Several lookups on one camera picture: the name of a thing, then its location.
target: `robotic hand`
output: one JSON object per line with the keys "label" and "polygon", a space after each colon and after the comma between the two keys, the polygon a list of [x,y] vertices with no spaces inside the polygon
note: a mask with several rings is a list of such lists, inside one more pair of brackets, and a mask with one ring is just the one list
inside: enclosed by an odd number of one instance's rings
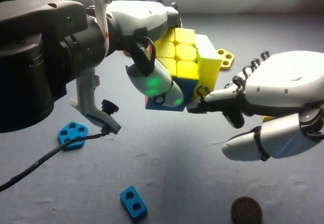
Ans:
{"label": "robotic hand", "polygon": [[[276,117],[224,143],[226,157],[236,161],[266,161],[302,153],[324,139],[324,54],[285,52],[254,59],[222,90],[209,92],[187,105],[190,113],[221,111],[234,128],[243,114]],[[305,66],[311,61],[312,66]]]}
{"label": "robotic hand", "polygon": [[181,26],[176,3],[93,0],[85,8],[72,0],[15,0],[0,3],[0,64],[5,100],[0,100],[0,133],[27,128],[46,118],[54,102],[76,79],[70,104],[106,133],[121,126],[111,117],[118,107],[95,106],[95,67],[116,50],[130,53],[126,67],[134,86],[156,103],[177,106],[183,94],[155,58],[154,42],[168,27]]}

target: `gray tabletop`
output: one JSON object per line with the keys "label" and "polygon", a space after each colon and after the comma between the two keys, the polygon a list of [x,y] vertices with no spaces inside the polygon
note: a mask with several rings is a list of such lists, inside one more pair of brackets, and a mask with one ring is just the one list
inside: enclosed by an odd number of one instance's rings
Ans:
{"label": "gray tabletop", "polygon": [[[324,16],[185,15],[183,24],[235,55],[231,69],[220,72],[217,89],[264,50],[324,52]],[[323,144],[266,163],[231,161],[222,143],[260,125],[260,116],[234,130],[221,113],[145,110],[144,96],[126,75],[130,64],[115,52],[96,69],[101,82],[96,102],[108,99],[119,106],[113,115],[122,126],[119,134],[60,152],[2,192],[0,223],[131,223],[118,196],[131,185],[148,208],[141,223],[232,223],[230,207],[240,196],[260,203],[266,224],[324,223]],[[56,147],[57,132],[70,121],[86,125],[90,134],[99,132],[68,105],[76,98],[75,82],[67,90],[41,123],[0,134],[1,183]]]}

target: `black wire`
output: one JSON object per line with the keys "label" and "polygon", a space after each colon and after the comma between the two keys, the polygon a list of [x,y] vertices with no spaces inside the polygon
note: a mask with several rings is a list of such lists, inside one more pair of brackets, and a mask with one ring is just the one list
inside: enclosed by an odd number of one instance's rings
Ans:
{"label": "black wire", "polygon": [[28,167],[25,171],[19,173],[18,175],[16,175],[13,178],[11,178],[8,182],[6,182],[3,185],[1,185],[0,186],[0,192],[6,190],[8,188],[10,188],[12,185],[16,184],[17,182],[19,182],[20,180],[22,180],[24,177],[26,177],[27,175],[31,174],[41,164],[43,164],[45,161],[47,161],[49,158],[51,158],[56,153],[58,153],[61,150],[63,150],[68,145],[70,145],[72,143],[75,143],[75,142],[87,140],[87,139],[100,138],[100,137],[105,136],[105,135],[107,135],[107,133],[100,133],[100,134],[89,135],[89,136],[85,136],[85,137],[80,137],[80,138],[75,138],[75,139],[68,140],[64,144],[62,144],[59,147],[56,147],[55,149],[53,149],[50,152],[48,152],[46,155],[44,155],[42,158],[40,158],[38,161],[36,161],[30,167]]}

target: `blue pentagon piece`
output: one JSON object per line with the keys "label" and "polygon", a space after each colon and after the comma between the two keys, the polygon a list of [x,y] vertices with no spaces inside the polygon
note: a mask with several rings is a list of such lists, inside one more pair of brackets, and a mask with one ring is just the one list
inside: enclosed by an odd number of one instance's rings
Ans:
{"label": "blue pentagon piece", "polygon": [[[60,144],[64,144],[70,139],[75,139],[79,137],[84,137],[88,134],[88,128],[82,124],[78,124],[76,122],[70,122],[68,125],[66,125],[63,129],[61,129],[57,135],[59,136]],[[71,145],[68,145],[64,150],[74,150],[81,148],[84,146],[85,140],[80,142],[72,143]]]}
{"label": "blue pentagon piece", "polygon": [[144,201],[133,186],[121,192],[119,196],[128,214],[134,221],[139,221],[147,213]]}

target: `yellow tile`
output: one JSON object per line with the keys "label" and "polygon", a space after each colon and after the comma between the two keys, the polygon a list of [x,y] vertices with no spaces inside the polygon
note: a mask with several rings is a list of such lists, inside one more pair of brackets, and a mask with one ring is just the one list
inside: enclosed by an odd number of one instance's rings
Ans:
{"label": "yellow tile", "polygon": [[174,43],[174,28],[169,28],[167,34],[159,39],[160,41],[172,42]]}
{"label": "yellow tile", "polygon": [[175,41],[174,44],[180,43],[189,44],[194,46],[194,30],[185,28],[174,28]]}
{"label": "yellow tile", "polygon": [[273,120],[273,119],[275,119],[275,117],[270,117],[270,116],[263,116],[262,117],[263,122],[268,122],[268,121]]}
{"label": "yellow tile", "polygon": [[198,65],[190,61],[178,61],[177,78],[199,80]]}
{"label": "yellow tile", "polygon": [[216,80],[222,60],[215,50],[198,49],[197,64],[199,77],[209,80]]}
{"label": "yellow tile", "polygon": [[173,58],[157,58],[169,71],[172,77],[177,76],[177,63]]}
{"label": "yellow tile", "polygon": [[234,55],[222,48],[217,49],[216,51],[222,59],[221,70],[229,70],[232,65]]}
{"label": "yellow tile", "polygon": [[206,36],[206,35],[195,34],[194,35],[194,46],[197,49],[212,48],[213,50],[215,50],[213,44],[211,43],[211,41],[208,39],[208,36]]}
{"label": "yellow tile", "polygon": [[176,45],[176,61],[191,61],[196,62],[197,51],[189,44],[178,44]]}
{"label": "yellow tile", "polygon": [[159,58],[175,58],[176,56],[176,48],[171,42],[156,41],[155,50]]}
{"label": "yellow tile", "polygon": [[[195,97],[198,97],[198,95],[197,95],[197,88],[198,88],[199,86],[206,86],[210,91],[213,91],[214,88],[215,88],[215,84],[216,84],[216,80],[209,80],[209,79],[203,79],[203,78],[200,78],[200,79],[199,79],[199,82],[198,82],[198,84],[197,84],[197,86],[196,86],[196,88],[193,90],[193,97],[194,97],[194,98],[195,98]],[[202,95],[204,95],[204,96],[207,95],[207,91],[204,90],[203,88],[199,89],[199,92],[200,92]]]}

